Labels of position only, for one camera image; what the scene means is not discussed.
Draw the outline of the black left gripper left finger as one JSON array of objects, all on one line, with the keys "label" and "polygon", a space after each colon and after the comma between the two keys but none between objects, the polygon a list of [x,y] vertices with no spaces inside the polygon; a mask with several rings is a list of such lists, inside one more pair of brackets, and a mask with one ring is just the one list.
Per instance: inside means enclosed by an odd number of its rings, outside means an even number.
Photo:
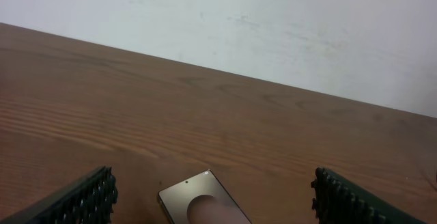
[{"label": "black left gripper left finger", "polygon": [[1,223],[108,224],[118,198],[115,183],[110,167],[98,167]]}]

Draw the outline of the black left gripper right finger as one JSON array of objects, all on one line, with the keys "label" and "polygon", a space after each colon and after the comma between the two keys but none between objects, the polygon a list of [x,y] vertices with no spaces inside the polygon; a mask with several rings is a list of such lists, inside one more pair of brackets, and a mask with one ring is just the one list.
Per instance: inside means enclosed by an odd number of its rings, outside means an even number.
[{"label": "black left gripper right finger", "polygon": [[424,224],[334,171],[318,167],[311,209],[322,224]]}]

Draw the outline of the silver Galaxy smartphone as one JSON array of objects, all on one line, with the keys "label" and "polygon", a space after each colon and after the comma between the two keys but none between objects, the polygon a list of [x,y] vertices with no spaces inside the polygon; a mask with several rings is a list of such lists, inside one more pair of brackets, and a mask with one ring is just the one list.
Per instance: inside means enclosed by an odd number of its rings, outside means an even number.
[{"label": "silver Galaxy smartphone", "polygon": [[250,224],[210,170],[158,192],[158,202],[172,224]]}]

